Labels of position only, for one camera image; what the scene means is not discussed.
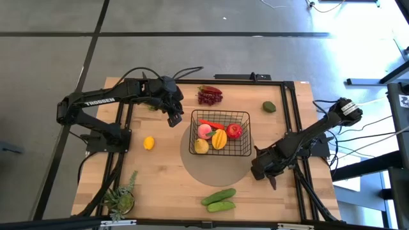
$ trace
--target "potted plant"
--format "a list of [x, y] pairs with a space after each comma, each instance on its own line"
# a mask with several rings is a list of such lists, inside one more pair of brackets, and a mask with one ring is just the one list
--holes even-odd
[[134, 207], [135, 198], [132, 191], [135, 186], [136, 173], [136, 171], [132, 173], [127, 186], [119, 186], [116, 190], [109, 189], [104, 195], [103, 205], [108, 207], [109, 216], [113, 221], [124, 219], [124, 215]]

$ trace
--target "concrete floor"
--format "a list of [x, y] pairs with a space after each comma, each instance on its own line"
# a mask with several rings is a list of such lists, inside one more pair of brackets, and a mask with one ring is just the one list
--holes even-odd
[[[215, 73], [269, 73], [273, 80], [309, 81], [315, 99], [347, 96], [357, 103], [383, 96], [385, 87], [350, 87], [350, 77], [381, 78], [404, 59], [395, 44], [396, 28], [388, 15], [394, 1], [346, 3], [321, 14], [304, 1], [111, 1], [102, 31], [282, 31], [331, 32], [333, 38], [100, 38], [84, 90], [101, 88], [108, 76], [135, 66], [161, 74], [202, 65], [195, 78]], [[93, 31], [102, 0], [0, 1], [0, 31]], [[317, 3], [328, 9], [336, 3]], [[57, 103], [76, 85], [90, 38], [0, 38], [0, 140], [24, 147], [25, 153], [0, 154], [0, 222], [27, 220], [59, 132]], [[362, 125], [390, 114], [386, 100], [363, 107]], [[382, 130], [393, 130], [386, 121]], [[379, 132], [375, 126], [342, 139]], [[78, 134], [83, 129], [73, 127]], [[364, 142], [344, 146], [356, 148]], [[396, 140], [363, 149], [379, 155], [397, 148]], [[76, 191], [76, 174], [84, 144], [69, 137], [45, 218], [67, 217]], [[365, 219], [343, 219], [368, 224]]]

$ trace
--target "black wire basket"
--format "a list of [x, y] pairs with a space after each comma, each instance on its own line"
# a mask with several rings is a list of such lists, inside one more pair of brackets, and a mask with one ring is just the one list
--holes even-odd
[[[197, 129], [202, 125], [199, 122], [200, 119], [224, 125], [225, 130], [232, 123], [239, 124], [242, 127], [243, 134], [237, 139], [228, 137], [228, 141], [222, 149], [214, 149], [212, 138], [210, 138], [207, 140], [209, 151], [205, 154], [196, 153], [194, 143], [199, 138]], [[248, 157], [251, 155], [251, 149], [250, 115], [248, 112], [212, 110], [194, 110], [192, 112], [189, 137], [189, 152], [191, 154]]]

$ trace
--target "round mat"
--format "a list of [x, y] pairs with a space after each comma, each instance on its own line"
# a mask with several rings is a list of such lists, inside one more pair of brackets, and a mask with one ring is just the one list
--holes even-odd
[[241, 180], [251, 167], [256, 151], [251, 150], [248, 157], [195, 155], [189, 152], [190, 126], [181, 138], [180, 156], [189, 174], [205, 185], [223, 187]]

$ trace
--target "red grapes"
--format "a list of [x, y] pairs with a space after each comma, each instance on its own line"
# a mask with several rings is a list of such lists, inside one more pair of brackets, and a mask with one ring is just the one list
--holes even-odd
[[213, 105], [216, 102], [221, 102], [222, 99], [223, 96], [221, 94], [208, 94], [199, 92], [197, 96], [197, 101], [199, 102], [199, 104]]

